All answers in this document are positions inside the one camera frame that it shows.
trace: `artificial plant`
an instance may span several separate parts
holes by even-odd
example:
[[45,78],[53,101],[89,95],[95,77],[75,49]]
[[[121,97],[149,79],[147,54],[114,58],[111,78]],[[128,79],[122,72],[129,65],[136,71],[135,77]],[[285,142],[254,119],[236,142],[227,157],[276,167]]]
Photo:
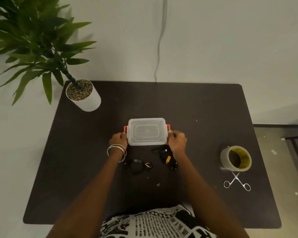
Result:
[[13,104],[22,95],[25,86],[32,79],[42,76],[48,102],[52,102],[51,74],[60,85],[64,85],[61,72],[76,89],[82,87],[71,76],[67,65],[86,63],[87,59],[72,58],[95,41],[66,44],[72,34],[90,22],[73,22],[58,17],[61,9],[59,0],[0,0],[0,55],[7,54],[6,63],[17,62],[6,71],[22,67],[0,87],[23,74],[20,85],[14,93]]

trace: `potted plant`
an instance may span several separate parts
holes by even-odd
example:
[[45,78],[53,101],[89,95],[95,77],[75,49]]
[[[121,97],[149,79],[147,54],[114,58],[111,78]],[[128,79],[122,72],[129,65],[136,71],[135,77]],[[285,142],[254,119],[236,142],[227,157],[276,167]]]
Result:
[[19,87],[14,93],[13,104],[22,95],[29,81],[42,77],[43,87],[52,102],[51,76],[64,85],[63,73],[70,84],[67,97],[84,111],[99,107],[101,99],[88,80],[75,80],[68,72],[68,65],[88,62],[87,59],[73,58],[78,53],[91,49],[95,41],[67,44],[68,39],[79,28],[90,22],[73,22],[73,17],[58,17],[61,9],[59,0],[0,0],[0,55],[7,54],[6,63],[14,63],[1,74],[18,68],[15,74],[0,87],[12,82],[22,74]]

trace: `forearm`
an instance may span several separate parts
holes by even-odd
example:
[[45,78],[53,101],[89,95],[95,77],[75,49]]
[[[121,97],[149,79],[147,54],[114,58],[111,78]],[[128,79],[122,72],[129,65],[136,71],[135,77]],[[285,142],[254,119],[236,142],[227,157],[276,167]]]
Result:
[[187,188],[195,216],[219,237],[248,237],[238,220],[230,215],[225,204],[202,179],[188,157],[174,154]]
[[101,171],[57,220],[48,238],[98,236],[115,170],[122,152],[111,154]]

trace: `hand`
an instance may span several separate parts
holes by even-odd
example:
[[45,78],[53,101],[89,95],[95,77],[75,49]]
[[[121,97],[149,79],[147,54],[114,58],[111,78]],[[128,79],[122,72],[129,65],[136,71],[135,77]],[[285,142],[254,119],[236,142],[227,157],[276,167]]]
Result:
[[[120,144],[122,146],[124,146],[125,148],[127,148],[128,142],[127,142],[127,135],[126,133],[117,133],[114,134],[111,138],[111,140],[109,140],[109,145],[113,145],[113,144]],[[122,155],[122,151],[119,148],[110,148],[109,149],[109,154],[113,155],[119,153]]]
[[185,154],[187,138],[179,131],[168,131],[168,145],[174,156]]

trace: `white wall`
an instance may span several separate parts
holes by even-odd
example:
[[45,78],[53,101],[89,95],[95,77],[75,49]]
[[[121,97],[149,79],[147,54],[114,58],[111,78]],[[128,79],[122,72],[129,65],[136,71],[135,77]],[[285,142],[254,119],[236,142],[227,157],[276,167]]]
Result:
[[[81,55],[89,63],[70,67],[74,77],[154,81],[162,0],[62,2],[76,21],[93,22],[74,41],[98,41]],[[168,3],[158,81],[240,83],[254,123],[298,124],[298,0]],[[50,226],[22,217],[62,88],[54,82],[50,106],[32,81],[12,107],[18,82],[0,89],[0,237],[43,237]]]

